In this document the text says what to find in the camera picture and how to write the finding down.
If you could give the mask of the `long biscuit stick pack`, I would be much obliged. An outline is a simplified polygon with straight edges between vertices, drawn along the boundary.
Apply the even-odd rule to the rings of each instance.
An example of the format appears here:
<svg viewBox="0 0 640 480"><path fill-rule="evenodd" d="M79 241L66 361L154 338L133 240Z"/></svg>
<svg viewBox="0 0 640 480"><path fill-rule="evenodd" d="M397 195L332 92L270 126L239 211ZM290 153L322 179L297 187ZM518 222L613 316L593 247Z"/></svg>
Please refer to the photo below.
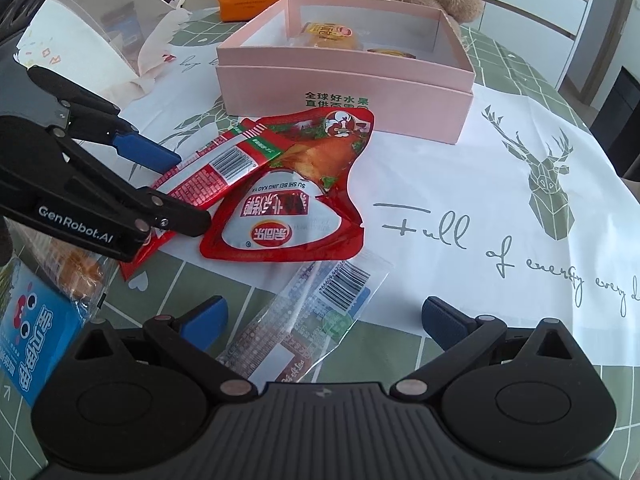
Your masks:
<svg viewBox="0 0 640 480"><path fill-rule="evenodd" d="M255 286L158 254L129 280L107 270L98 315L134 328L221 296L228 323L206 352L257 387L299 382L343 341L389 273L388 262L363 250L346 261L272 264L267 285Z"/></svg>

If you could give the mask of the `blue seaweed snack pack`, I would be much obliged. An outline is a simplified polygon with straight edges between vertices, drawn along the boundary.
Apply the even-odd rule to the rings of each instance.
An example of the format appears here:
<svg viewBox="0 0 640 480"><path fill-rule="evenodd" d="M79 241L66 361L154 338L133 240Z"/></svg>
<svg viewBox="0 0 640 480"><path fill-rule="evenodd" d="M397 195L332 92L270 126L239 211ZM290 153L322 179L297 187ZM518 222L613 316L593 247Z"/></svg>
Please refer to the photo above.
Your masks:
<svg viewBox="0 0 640 480"><path fill-rule="evenodd" d="M85 323L76 304L13 257L1 268L1 368L28 405Z"/></svg>

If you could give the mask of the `red sausage snack pack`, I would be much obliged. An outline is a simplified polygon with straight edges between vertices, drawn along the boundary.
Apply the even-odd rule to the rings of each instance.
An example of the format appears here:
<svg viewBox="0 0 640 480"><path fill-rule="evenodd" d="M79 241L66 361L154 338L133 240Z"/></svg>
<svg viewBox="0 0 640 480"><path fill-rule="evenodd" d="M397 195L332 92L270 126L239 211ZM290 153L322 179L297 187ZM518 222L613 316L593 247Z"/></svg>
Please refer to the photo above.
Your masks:
<svg viewBox="0 0 640 480"><path fill-rule="evenodd" d="M152 189L207 210L293 144L261 122L243 119L163 174Z"/></svg>

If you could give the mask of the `red chicken leg snack pack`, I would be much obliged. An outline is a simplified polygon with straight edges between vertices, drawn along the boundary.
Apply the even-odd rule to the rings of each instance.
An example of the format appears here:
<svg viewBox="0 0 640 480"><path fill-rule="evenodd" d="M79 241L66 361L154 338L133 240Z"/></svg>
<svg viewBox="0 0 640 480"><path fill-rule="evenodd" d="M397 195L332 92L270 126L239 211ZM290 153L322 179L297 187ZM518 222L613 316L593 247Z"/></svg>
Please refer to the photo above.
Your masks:
<svg viewBox="0 0 640 480"><path fill-rule="evenodd" d="M290 146L229 192L203 236L201 255L235 262L345 260L364 229L348 176L374 129L366 108L316 107L258 124Z"/></svg>

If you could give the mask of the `small bread yellow pack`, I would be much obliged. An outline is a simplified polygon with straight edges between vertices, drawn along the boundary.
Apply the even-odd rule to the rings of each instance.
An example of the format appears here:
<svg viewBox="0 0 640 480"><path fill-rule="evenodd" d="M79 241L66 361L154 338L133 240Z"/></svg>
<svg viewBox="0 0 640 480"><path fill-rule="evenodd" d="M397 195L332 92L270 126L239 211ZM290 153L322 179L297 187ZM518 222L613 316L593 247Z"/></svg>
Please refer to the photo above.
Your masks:
<svg viewBox="0 0 640 480"><path fill-rule="evenodd" d="M299 34L290 40L292 47L361 50L356 32L350 27L333 23L306 23Z"/></svg>

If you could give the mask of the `rice cracker pack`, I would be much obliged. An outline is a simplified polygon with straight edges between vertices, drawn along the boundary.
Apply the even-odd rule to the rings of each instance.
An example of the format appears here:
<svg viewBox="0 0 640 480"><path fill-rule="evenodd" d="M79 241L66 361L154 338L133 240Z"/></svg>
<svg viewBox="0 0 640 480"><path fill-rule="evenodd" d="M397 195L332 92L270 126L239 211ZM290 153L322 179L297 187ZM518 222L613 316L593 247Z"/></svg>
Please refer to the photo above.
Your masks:
<svg viewBox="0 0 640 480"><path fill-rule="evenodd" d="M411 54L409 52L394 50L394 49L373 48L373 49L368 49L367 51L370 53L396 56L396 58L416 58L414 54Z"/></svg>

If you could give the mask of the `green white tablecloth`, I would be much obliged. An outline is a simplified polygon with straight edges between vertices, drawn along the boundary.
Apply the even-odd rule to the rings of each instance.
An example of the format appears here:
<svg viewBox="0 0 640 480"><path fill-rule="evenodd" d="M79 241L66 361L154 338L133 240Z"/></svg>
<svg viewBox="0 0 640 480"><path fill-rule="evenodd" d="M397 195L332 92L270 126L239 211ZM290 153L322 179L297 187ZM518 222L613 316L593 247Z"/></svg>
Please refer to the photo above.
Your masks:
<svg viewBox="0 0 640 480"><path fill-rule="evenodd" d="M222 105L214 66L217 46L241 27L221 23L213 9L196 11L173 44L178 60L170 72L186 104L132 103L131 119L144 134L170 148L199 148L238 120ZM349 186L366 229L364 246L394 264L360 321L303 382L382 382L385 388L440 352L422 332L420 307L439 296L468 315L496 312L508 324L535 326L543 314L562 318L592 361L616 404L616 429L600 461L621 479L639 478L639 204L617 181L596 139L551 90L501 92L533 75L480 32L464 32L465 49L480 71L473 119L456 145L375 133ZM504 147L484 109L504 113L501 129L544 158L555 156L562 129L574 148L568 174L558 174L575 223L554 240L529 208L529 166ZM224 338L213 356L291 278L297 266L204 259L200 239L176 236L124 281L108 271L108 292L98 311L116 328L141 326L152 314L177 316L208 296L229 305Z"/></svg>

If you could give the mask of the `black cabinet appliance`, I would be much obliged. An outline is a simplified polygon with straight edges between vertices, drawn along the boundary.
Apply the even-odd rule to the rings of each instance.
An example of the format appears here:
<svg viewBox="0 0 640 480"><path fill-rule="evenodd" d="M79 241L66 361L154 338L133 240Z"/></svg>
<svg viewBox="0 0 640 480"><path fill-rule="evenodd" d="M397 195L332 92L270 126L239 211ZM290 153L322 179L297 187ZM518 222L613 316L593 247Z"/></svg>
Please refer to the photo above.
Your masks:
<svg viewBox="0 0 640 480"><path fill-rule="evenodd" d="M590 127L619 177L639 181L640 86L626 67Z"/></svg>

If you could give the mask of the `pink cardboard box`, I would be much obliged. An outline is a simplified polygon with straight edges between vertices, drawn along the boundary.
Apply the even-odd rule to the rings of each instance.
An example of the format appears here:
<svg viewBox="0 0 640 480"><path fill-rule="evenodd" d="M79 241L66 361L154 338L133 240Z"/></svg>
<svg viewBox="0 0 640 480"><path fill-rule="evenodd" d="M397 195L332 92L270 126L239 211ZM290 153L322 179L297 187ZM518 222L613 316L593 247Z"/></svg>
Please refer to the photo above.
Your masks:
<svg viewBox="0 0 640 480"><path fill-rule="evenodd" d="M350 27L361 50L292 47L308 22ZM370 53L394 49L416 58ZM473 99L471 61L441 10L390 0L279 0L217 48L231 115L276 116L320 106L366 108L376 130L447 144Z"/></svg>

